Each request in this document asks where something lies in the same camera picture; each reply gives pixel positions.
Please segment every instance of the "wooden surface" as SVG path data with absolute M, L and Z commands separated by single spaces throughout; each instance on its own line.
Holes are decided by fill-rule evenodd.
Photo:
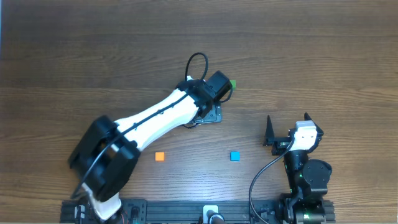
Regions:
M 337 220 L 396 222 L 397 12 L 390 0 L 3 0 L 0 221 L 57 222 L 78 182 L 67 158 L 91 122 L 156 104 L 202 51 L 210 75 L 237 83 L 223 122 L 151 144 L 123 197 L 247 200 L 273 159 L 266 116 L 284 136 L 307 111 L 325 131 L 311 156 L 333 166 Z M 279 162 L 253 194 L 288 190 Z

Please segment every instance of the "wooden table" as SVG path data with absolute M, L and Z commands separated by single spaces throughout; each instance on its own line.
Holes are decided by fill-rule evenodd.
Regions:
M 165 98 L 197 51 L 210 75 L 236 80 L 223 122 L 151 144 L 122 197 L 247 200 L 274 158 L 267 115 L 285 136 L 307 111 L 325 131 L 311 156 L 333 166 L 337 221 L 397 221 L 397 1 L 3 0 L 2 13 L 0 221 L 57 222 L 78 182 L 67 158 L 91 122 Z M 253 194 L 288 190 L 279 162 Z

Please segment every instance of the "black mounting rail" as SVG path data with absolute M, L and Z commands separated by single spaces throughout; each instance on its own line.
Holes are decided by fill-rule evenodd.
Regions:
M 171 201 L 148 202 L 143 199 L 122 199 L 123 219 L 120 224 L 146 224 L 146 223 L 203 223 L 201 217 L 203 206 L 217 205 L 219 212 L 224 216 L 226 223 L 261 223 L 254 219 L 254 214 L 247 201 Z M 254 206 L 261 213 L 261 217 L 270 224 L 279 224 L 275 218 L 276 201 L 253 200 Z M 334 223 L 335 214 L 332 202 L 324 201 L 326 222 Z M 62 202 L 60 223 L 95 224 L 98 223 L 94 211 L 87 203 L 77 201 Z

